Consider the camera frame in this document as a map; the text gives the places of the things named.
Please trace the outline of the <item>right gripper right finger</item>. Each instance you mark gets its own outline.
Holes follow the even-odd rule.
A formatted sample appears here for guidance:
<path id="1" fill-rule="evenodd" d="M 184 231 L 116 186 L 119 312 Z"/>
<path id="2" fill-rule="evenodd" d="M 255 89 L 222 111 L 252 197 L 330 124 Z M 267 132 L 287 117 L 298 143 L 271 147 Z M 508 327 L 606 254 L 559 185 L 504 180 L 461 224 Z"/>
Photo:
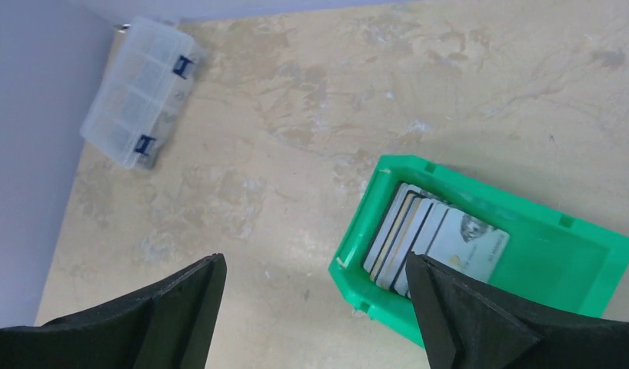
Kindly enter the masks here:
<path id="1" fill-rule="evenodd" d="M 423 254 L 406 275 L 432 368 L 629 368 L 629 322 L 535 303 Z"/>

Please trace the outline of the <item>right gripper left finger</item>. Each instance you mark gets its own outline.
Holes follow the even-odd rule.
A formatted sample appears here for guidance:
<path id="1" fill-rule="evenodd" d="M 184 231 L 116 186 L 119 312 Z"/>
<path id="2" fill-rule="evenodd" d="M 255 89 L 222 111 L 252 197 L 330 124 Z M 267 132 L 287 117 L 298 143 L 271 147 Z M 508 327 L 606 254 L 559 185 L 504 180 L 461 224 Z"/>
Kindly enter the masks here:
<path id="1" fill-rule="evenodd" d="M 203 368 L 226 275 L 213 254 L 41 326 L 0 328 L 0 368 Z"/>

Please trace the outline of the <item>green plastic bin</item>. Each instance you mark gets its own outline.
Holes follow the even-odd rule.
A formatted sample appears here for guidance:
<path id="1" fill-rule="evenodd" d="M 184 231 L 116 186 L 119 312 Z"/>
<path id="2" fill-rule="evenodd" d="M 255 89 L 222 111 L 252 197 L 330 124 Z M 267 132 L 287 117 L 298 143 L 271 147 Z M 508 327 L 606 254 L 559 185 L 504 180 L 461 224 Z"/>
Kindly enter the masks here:
<path id="1" fill-rule="evenodd" d="M 331 263 L 344 299 L 422 344 L 411 297 L 378 287 L 362 267 L 399 183 L 429 191 L 510 235 L 489 280 L 513 294 L 592 317 L 603 314 L 629 265 L 629 237 L 536 204 L 413 155 L 385 155 Z"/>

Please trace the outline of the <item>stack of credit cards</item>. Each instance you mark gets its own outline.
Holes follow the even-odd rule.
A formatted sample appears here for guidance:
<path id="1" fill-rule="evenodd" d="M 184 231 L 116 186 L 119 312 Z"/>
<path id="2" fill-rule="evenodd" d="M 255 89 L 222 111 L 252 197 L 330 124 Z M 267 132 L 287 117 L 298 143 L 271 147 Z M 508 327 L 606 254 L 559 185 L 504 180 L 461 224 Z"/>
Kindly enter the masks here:
<path id="1" fill-rule="evenodd" d="M 469 277 L 487 282 L 510 235 L 429 191 L 398 184 L 362 267 L 378 287 L 409 298 L 406 258 L 427 255 Z"/>

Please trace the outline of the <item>clear plastic organizer box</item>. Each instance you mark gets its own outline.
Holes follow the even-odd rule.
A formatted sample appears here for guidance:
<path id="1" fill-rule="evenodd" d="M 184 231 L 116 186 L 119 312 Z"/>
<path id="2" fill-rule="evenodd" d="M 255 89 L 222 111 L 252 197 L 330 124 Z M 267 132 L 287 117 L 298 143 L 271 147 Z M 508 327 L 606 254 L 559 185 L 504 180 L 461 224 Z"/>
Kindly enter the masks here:
<path id="1" fill-rule="evenodd" d="M 82 137 L 123 168 L 152 168 L 207 55 L 175 25 L 133 18 L 82 124 Z"/>

